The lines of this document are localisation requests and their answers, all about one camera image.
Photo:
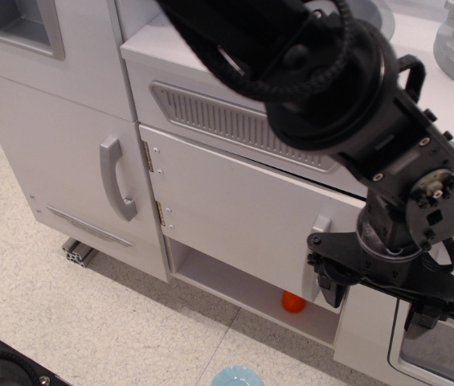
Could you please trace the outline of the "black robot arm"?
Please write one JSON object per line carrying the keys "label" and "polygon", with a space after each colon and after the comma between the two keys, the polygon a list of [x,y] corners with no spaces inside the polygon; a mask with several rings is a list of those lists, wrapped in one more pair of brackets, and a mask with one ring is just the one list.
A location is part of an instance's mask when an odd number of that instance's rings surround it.
{"label": "black robot arm", "polygon": [[354,232],[314,233],[308,262],[339,306],[361,284],[409,302],[407,325],[454,319],[454,147],[417,103],[426,72],[344,1],[163,1],[205,67],[264,104],[285,144],[325,154],[368,190]]}

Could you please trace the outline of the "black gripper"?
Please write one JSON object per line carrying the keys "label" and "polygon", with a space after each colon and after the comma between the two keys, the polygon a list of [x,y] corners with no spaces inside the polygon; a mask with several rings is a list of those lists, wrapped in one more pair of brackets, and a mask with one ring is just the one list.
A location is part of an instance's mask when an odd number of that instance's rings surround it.
{"label": "black gripper", "polygon": [[449,265],[437,264],[422,249],[414,249],[409,256],[379,255],[367,248],[356,232],[309,236],[326,302],[339,308],[347,289],[358,284],[409,302],[406,339],[417,339],[438,322],[454,319],[454,240],[447,239],[443,245]]}

